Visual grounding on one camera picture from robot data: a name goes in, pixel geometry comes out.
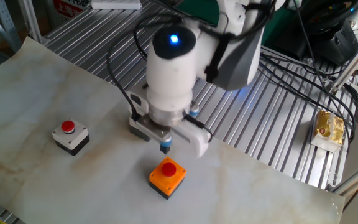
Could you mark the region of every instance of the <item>blue led light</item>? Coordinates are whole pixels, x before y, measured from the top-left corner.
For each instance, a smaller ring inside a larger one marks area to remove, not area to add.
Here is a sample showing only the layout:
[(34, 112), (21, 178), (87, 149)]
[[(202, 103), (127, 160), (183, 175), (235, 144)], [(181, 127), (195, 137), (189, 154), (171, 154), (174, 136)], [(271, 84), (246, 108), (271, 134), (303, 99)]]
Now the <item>blue led light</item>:
[(179, 42), (179, 38), (175, 34), (171, 35), (170, 39), (171, 39), (171, 44), (177, 44)]

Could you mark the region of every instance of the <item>metal grating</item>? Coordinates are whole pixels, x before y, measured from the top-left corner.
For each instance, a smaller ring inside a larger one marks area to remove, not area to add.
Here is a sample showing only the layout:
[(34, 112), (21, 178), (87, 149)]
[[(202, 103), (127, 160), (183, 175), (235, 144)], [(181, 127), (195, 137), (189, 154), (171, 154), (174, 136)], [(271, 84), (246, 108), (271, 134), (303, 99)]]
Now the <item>metal grating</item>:
[(11, 212), (0, 206), (0, 219), (7, 224), (25, 224)]
[[(111, 82), (105, 68), (105, 55), (112, 40), (144, 15), (166, 11), (149, 1), (143, 1), (142, 5), (139, 11), (88, 9), (48, 35), (49, 42), (45, 45), (75, 65)], [(145, 50), (157, 29), (139, 31), (139, 40)], [(262, 51), (277, 56), (269, 49)], [(145, 62), (131, 35), (121, 40), (111, 58), (113, 72), (124, 88), (131, 88), (145, 77)], [(301, 67), (285, 62), (281, 65), (319, 83)], [(328, 73), (341, 69), (327, 63), (319, 67)], [(328, 103), (328, 99), (310, 84), (275, 71), (304, 94), (320, 103)], [(307, 184), (325, 189), (327, 184), (336, 185), (341, 181), (346, 148), (332, 154), (311, 146), (310, 122), (316, 108), (277, 87), (260, 72), (241, 90), (225, 91), (198, 80), (193, 91), (201, 108), (197, 118), (211, 128), (216, 138)], [(351, 104), (347, 94), (339, 92), (337, 96)]]

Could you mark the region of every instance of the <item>snack package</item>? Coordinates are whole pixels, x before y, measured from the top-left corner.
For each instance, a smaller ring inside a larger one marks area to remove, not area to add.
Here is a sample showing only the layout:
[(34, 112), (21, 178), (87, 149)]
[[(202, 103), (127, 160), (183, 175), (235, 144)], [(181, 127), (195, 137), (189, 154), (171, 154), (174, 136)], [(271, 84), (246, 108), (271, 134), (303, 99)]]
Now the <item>snack package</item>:
[(329, 152), (337, 152), (342, 146), (343, 133), (343, 119), (333, 113), (321, 110), (317, 114), (310, 144)]

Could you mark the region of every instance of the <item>red push button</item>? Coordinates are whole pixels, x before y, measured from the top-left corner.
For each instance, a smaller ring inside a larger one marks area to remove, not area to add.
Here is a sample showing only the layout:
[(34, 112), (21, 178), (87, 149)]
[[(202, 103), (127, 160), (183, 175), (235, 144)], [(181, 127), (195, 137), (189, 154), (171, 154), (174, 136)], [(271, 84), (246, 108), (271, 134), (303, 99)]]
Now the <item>red push button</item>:
[(66, 134), (71, 134), (75, 130), (74, 122), (72, 121), (65, 121), (62, 123), (62, 131), (64, 131)]
[(173, 165), (171, 162), (167, 162), (162, 166), (161, 170), (162, 170), (162, 174), (165, 177), (171, 177), (176, 174), (177, 167)]

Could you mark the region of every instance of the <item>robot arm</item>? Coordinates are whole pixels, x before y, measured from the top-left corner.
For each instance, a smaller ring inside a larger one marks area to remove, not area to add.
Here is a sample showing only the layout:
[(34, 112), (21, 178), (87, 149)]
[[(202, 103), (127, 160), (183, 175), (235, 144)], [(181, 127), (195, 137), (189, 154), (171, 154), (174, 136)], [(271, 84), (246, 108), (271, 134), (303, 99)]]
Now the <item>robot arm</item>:
[[(241, 35), (251, 29), (259, 11), (250, 10), (246, 14), (242, 5), (250, 2), (265, 4), (270, 0), (218, 0), (220, 17), (215, 33)], [(207, 79), (226, 90), (246, 86), (257, 70), (262, 31), (222, 44), (222, 40), (202, 31), (195, 21), (161, 28), (149, 48), (147, 87), (130, 92), (143, 116), (140, 121), (131, 121), (131, 126), (158, 141), (164, 152), (172, 141), (167, 130), (173, 129), (195, 147), (198, 157), (202, 156), (208, 148), (210, 133), (184, 119), (186, 114), (196, 114), (190, 110), (196, 78)], [(221, 55), (216, 62), (218, 51)], [(208, 67), (216, 68), (213, 76)]]

